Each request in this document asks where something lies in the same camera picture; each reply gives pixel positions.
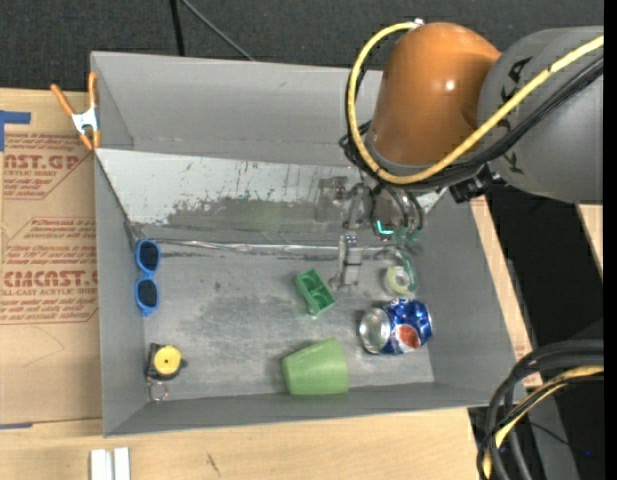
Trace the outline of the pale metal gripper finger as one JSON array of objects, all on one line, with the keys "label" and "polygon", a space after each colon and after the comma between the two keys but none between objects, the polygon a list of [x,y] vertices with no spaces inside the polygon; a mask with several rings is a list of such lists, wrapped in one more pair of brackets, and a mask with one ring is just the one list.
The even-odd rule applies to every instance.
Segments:
[{"label": "pale metal gripper finger", "polygon": [[357,236],[346,233],[340,237],[338,246],[338,270],[331,280],[335,290],[357,286],[360,279],[363,251]]},{"label": "pale metal gripper finger", "polygon": [[348,188],[345,179],[335,181],[333,207],[344,229],[357,229],[364,211],[364,187],[357,183]]}]

